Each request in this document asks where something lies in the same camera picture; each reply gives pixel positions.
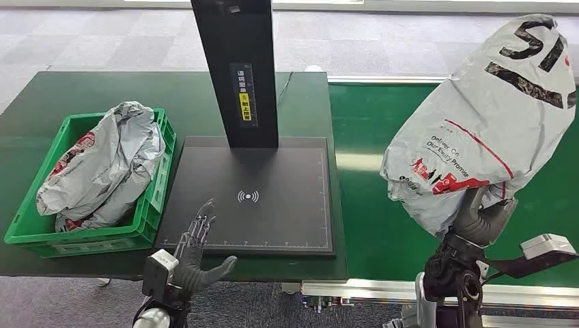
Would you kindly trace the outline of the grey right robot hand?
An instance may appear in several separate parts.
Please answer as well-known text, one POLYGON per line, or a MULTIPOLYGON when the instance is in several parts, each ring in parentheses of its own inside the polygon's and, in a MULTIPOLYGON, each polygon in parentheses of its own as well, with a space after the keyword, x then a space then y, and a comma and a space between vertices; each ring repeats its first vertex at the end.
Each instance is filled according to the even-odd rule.
POLYGON ((462 238, 480 247, 494 243, 511 218, 518 200, 501 200, 490 207, 483 207, 483 196, 488 186, 468 189, 453 221, 453 230, 462 238))

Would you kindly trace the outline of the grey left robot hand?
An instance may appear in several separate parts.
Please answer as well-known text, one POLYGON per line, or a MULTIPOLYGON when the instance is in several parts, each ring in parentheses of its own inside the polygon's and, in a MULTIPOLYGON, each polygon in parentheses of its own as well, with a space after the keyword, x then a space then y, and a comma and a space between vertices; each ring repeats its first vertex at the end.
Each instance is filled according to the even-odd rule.
POLYGON ((197 210, 188 228, 181 234, 174 256, 178 259, 173 274, 173 283, 189 293, 206 289, 230 274, 238 261, 236 256, 228 256, 222 264, 205 271, 201 268, 203 248, 211 225, 217 220, 215 201, 210 198, 197 210))

